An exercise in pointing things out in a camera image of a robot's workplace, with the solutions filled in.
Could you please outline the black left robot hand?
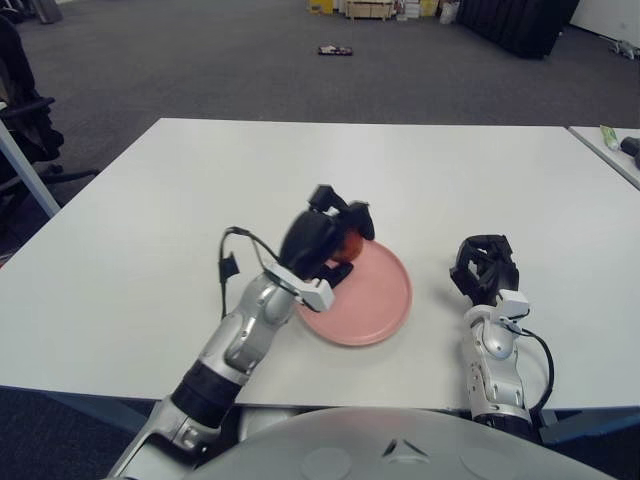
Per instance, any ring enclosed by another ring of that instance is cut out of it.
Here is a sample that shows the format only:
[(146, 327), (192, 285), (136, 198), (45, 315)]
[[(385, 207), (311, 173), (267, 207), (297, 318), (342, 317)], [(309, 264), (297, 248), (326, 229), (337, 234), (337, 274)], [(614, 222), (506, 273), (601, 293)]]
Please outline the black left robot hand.
[(302, 280), (325, 280), (334, 288), (375, 239), (369, 204), (347, 203), (330, 185), (319, 185), (308, 203), (284, 237), (279, 263)]

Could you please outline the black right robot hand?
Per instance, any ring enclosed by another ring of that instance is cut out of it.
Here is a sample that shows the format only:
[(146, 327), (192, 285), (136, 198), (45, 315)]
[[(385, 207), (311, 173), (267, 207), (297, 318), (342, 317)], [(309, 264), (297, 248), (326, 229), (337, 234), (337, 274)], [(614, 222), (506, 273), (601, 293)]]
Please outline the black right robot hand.
[(504, 235), (474, 235), (460, 245), (449, 275), (473, 306), (496, 306), (502, 289), (519, 289), (519, 270)]

